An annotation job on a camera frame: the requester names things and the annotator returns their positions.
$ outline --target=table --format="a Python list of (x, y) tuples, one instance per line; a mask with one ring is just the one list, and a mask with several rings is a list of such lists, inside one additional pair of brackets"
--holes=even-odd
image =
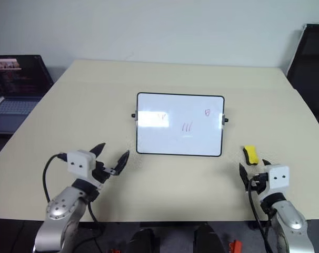
[[(230, 121), (223, 154), (136, 153), (131, 113), (138, 92), (224, 96)], [(48, 158), (100, 142), (107, 145), (98, 160), (107, 167), (131, 151), (125, 170), (92, 205), (100, 221), (252, 220), (238, 172), (245, 144), (255, 145), (260, 158), (290, 166), (287, 199), (307, 219), (319, 219), (319, 124), (279, 69), (75, 61), (0, 153), (0, 218), (43, 220)], [(64, 162), (51, 163), (50, 196), (73, 181)], [(88, 213), (82, 218), (90, 220)]]

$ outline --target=whiteboard black frame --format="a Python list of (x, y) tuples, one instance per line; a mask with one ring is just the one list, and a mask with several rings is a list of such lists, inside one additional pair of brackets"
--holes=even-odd
[[(221, 136), (221, 151), (219, 155), (202, 155), (202, 154), (167, 154), (167, 153), (142, 153), (137, 150), (138, 140), (138, 95), (139, 94), (159, 94), (159, 95), (181, 95), (181, 96), (213, 96), (223, 98), (223, 122), (222, 122), (222, 136)], [(138, 92), (136, 96), (136, 152), (138, 154), (164, 154), (164, 155), (185, 155), (189, 157), (220, 157), (223, 153), (223, 131), (224, 131), (224, 110), (225, 110), (225, 98), (221, 95), (197, 95), (197, 94), (177, 94), (177, 93), (157, 93), (157, 92)]]

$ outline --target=yellow sponge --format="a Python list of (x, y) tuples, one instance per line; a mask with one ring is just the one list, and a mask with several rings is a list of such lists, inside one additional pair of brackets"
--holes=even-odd
[(259, 163), (258, 155), (255, 152), (255, 146), (246, 145), (243, 148), (247, 165), (257, 165)]

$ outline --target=orange object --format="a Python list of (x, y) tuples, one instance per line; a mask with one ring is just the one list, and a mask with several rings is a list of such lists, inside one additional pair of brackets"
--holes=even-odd
[(243, 244), (241, 241), (230, 242), (230, 253), (242, 253)]

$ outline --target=small whiteboard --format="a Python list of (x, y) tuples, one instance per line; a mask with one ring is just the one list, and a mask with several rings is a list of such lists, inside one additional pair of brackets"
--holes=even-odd
[(222, 153), (224, 98), (139, 93), (136, 151), (148, 154)]

